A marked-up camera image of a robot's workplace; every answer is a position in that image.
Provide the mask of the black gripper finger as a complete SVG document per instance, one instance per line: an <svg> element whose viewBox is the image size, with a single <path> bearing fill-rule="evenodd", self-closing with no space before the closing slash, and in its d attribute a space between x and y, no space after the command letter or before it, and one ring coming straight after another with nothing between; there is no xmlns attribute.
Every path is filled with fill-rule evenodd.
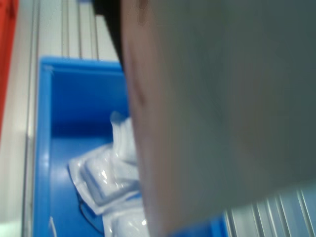
<svg viewBox="0 0 316 237"><path fill-rule="evenodd" d="M119 62L122 63L121 45L121 1L120 0L93 0L94 11L97 15L102 15L106 21L112 43L118 55Z"/></svg>

